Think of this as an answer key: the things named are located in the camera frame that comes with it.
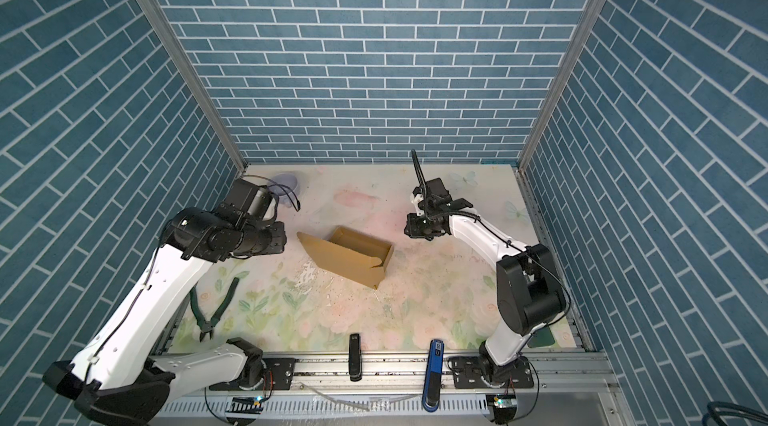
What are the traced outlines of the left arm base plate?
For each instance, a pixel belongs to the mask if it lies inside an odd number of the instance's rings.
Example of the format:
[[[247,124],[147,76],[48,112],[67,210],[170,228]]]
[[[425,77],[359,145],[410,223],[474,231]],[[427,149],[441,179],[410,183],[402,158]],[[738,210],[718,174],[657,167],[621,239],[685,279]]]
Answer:
[[[263,359],[263,380],[254,387],[250,387],[250,390],[265,391],[265,381],[272,377],[272,391],[288,391],[291,389],[291,385],[294,377],[294,370],[296,365],[296,359],[292,357],[284,358],[264,358]],[[230,382],[222,382],[211,385],[209,387],[211,391],[243,391],[243,388],[239,386],[237,380]]]

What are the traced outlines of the brown cardboard box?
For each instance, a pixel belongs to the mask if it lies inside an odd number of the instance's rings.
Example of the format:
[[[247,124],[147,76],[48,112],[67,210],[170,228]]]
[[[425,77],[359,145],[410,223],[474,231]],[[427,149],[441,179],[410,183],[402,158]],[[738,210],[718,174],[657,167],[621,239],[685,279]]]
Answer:
[[[297,239],[318,268],[373,290],[385,279],[394,253],[392,243],[344,226],[328,239],[303,232]]]

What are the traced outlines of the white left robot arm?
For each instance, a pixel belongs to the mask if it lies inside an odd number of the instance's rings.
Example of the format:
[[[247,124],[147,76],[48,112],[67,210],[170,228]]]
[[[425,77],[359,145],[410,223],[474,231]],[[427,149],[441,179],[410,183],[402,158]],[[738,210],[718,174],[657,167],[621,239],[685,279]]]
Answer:
[[[301,208],[287,186],[248,175],[215,209],[190,207],[170,219],[116,312],[74,358],[52,363],[43,383],[103,425],[147,425],[167,403],[217,384],[269,397],[274,375],[262,350],[242,338],[168,359],[152,351],[181,306],[197,307],[191,295],[215,263],[283,253],[287,237],[277,216],[278,191]]]

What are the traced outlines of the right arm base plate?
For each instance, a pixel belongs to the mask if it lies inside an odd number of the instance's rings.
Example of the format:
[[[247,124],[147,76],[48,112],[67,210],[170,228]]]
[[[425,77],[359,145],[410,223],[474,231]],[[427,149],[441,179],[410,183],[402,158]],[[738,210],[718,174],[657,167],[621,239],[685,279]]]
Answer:
[[[531,389],[535,386],[528,359],[521,356],[504,366],[479,356],[450,357],[448,367],[456,389],[507,388]]]

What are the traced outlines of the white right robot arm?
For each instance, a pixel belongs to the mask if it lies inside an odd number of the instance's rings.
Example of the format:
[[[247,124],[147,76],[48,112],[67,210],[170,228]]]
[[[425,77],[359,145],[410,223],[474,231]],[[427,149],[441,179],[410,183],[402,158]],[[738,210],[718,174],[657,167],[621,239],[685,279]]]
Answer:
[[[567,317],[570,293],[546,246],[527,245],[486,222],[472,203],[453,198],[441,179],[426,180],[415,151],[410,157],[416,211],[407,215],[404,234],[426,241],[451,236],[495,268],[500,321],[479,347],[479,368],[487,384],[499,386],[511,380],[531,338]]]

